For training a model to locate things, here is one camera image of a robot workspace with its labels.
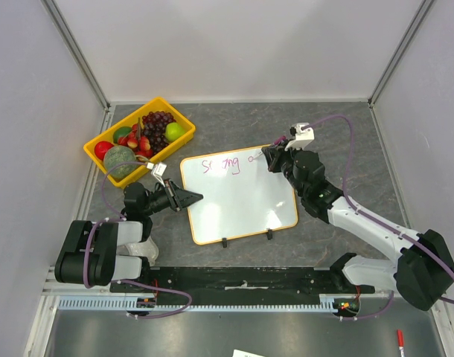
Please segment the purple whiteboard marker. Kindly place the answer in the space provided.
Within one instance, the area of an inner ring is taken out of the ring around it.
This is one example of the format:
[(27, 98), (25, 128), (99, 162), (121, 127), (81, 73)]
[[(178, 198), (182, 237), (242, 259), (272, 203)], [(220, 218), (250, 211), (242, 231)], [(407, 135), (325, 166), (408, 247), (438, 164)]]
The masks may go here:
[[(285, 136), (285, 135), (282, 135), (280, 138), (278, 138), (277, 140), (275, 140), (273, 143), (278, 143), (279, 141), (283, 141), (283, 140), (285, 140), (285, 139), (286, 139), (286, 136)], [(263, 150), (262, 150), (263, 147), (261, 147), (261, 148), (259, 149), (259, 151), (251, 157), (251, 160), (252, 160), (252, 161), (256, 160), (257, 158), (260, 158), (262, 155), (265, 155), (265, 153), (268, 152), (268, 151), (263, 151)]]

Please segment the yellow-framed whiteboard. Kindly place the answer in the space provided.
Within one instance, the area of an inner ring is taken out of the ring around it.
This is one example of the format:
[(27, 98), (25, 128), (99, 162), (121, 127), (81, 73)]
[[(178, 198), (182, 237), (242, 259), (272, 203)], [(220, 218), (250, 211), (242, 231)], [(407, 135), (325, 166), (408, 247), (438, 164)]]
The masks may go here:
[(295, 192), (282, 174), (268, 171), (260, 146), (186, 158), (180, 172), (183, 187), (203, 195), (188, 208), (197, 245), (298, 223)]

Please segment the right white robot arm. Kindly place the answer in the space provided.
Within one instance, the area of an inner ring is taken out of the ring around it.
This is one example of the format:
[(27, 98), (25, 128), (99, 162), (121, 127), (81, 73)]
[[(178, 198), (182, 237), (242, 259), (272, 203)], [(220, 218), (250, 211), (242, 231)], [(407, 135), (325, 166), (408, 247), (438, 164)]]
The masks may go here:
[(353, 234), (384, 255), (378, 260), (345, 254), (338, 261), (340, 268), (329, 276), (335, 291), (373, 286), (398, 293), (422, 311), (445, 298), (454, 284), (454, 261), (438, 232), (405, 228), (358, 205), (326, 179), (316, 152), (295, 149), (291, 141), (282, 140), (261, 153), (268, 171), (284, 176), (310, 216)]

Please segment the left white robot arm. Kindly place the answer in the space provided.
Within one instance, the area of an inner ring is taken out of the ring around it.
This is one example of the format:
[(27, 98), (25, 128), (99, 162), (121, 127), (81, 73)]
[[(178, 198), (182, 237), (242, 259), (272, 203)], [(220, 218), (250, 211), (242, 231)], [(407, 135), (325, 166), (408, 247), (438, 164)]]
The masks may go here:
[(135, 292), (147, 291), (153, 281), (151, 273), (143, 269), (149, 264), (147, 255), (120, 255), (118, 248), (151, 242), (153, 214), (166, 209), (178, 212), (202, 199), (202, 194), (182, 189), (170, 179), (158, 183), (153, 191), (139, 182), (127, 185), (123, 218), (71, 223), (55, 263), (56, 281), (90, 288), (126, 280)]

